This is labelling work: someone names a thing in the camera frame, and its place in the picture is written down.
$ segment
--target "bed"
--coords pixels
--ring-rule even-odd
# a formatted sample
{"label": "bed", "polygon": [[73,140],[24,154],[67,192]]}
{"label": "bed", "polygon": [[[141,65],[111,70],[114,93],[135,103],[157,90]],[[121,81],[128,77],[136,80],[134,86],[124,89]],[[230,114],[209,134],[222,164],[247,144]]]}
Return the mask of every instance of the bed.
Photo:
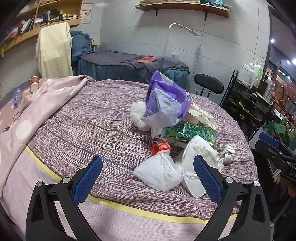
{"label": "bed", "polygon": [[[54,85],[53,80],[43,81],[49,88]],[[58,89],[57,94],[66,90]],[[198,236],[217,207],[208,195],[195,199],[181,184],[160,192],[132,173],[151,156],[150,132],[138,130],[129,116],[131,104],[144,101],[147,90],[146,84],[121,80],[87,83],[37,129],[12,167],[3,191],[2,204],[22,234],[35,184],[39,180],[52,184],[72,177],[100,155],[103,171],[79,208],[102,241],[190,241]],[[237,152],[222,174],[240,183],[257,180],[254,158],[238,124],[209,99],[193,94],[191,97],[218,124],[218,153],[226,144]],[[0,115],[0,120],[17,111],[10,107],[11,102],[1,110],[5,115]],[[173,159],[180,151],[179,147],[172,148]],[[238,208],[234,207],[222,236],[229,233]],[[57,210],[66,232],[73,237],[58,204]]]}
{"label": "bed", "polygon": [[156,57],[154,62],[138,63],[145,56],[108,50],[83,55],[78,61],[77,75],[87,75],[96,81],[113,79],[149,84],[158,70],[185,90],[188,90],[188,66],[176,58]]}

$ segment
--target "metal screw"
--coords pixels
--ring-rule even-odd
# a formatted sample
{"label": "metal screw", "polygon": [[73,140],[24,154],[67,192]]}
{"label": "metal screw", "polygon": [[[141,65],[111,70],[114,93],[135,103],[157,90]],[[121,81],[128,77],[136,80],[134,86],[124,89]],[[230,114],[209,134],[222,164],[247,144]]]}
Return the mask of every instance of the metal screw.
{"label": "metal screw", "polygon": [[37,182],[37,183],[36,183],[36,186],[37,186],[37,187],[41,187],[41,186],[42,186],[42,181]]}
{"label": "metal screw", "polygon": [[233,182],[233,179],[232,179],[231,177],[226,177],[226,178],[225,178],[225,181],[226,181],[227,183],[232,183],[232,182]]}
{"label": "metal screw", "polygon": [[260,186],[260,183],[259,183],[258,181],[254,181],[254,185],[255,185],[256,187],[259,187],[259,186]]}
{"label": "metal screw", "polygon": [[66,177],[63,179],[63,183],[69,183],[70,182],[70,178]]}

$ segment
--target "blue gripper pad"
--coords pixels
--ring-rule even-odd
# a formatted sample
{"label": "blue gripper pad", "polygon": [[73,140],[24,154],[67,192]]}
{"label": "blue gripper pad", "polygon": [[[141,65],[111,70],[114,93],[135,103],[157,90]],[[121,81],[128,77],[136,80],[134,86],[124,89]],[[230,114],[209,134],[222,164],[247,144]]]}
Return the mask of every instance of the blue gripper pad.
{"label": "blue gripper pad", "polygon": [[261,132],[259,134],[259,139],[262,141],[265,141],[267,144],[273,146],[274,148],[278,149],[279,148],[279,143],[277,140],[273,139],[269,135],[265,134],[264,132]]}
{"label": "blue gripper pad", "polygon": [[193,168],[203,187],[207,191],[207,194],[209,195],[211,201],[217,203],[218,206],[221,205],[223,202],[221,196],[221,186],[216,181],[211,171],[198,156],[196,156],[193,160]]}
{"label": "blue gripper pad", "polygon": [[86,200],[87,195],[101,174],[102,169],[103,161],[100,157],[97,157],[74,188],[74,196],[72,200],[75,205]]}

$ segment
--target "green box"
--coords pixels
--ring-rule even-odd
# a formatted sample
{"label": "green box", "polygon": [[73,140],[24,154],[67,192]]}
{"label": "green box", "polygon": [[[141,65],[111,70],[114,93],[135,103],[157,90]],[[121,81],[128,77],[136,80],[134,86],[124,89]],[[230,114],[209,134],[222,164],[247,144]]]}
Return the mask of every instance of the green box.
{"label": "green box", "polygon": [[205,139],[213,148],[216,147],[217,132],[213,129],[194,125],[183,120],[176,125],[166,127],[165,134],[171,145],[185,148],[188,142],[196,135]]}

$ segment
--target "metal rack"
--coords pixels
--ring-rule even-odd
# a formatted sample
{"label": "metal rack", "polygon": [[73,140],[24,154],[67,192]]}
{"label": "metal rack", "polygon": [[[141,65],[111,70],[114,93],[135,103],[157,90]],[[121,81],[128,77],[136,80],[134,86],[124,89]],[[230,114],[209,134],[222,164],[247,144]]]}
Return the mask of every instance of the metal rack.
{"label": "metal rack", "polygon": [[237,121],[249,142],[267,120],[273,105],[237,79],[235,70],[220,106]]}

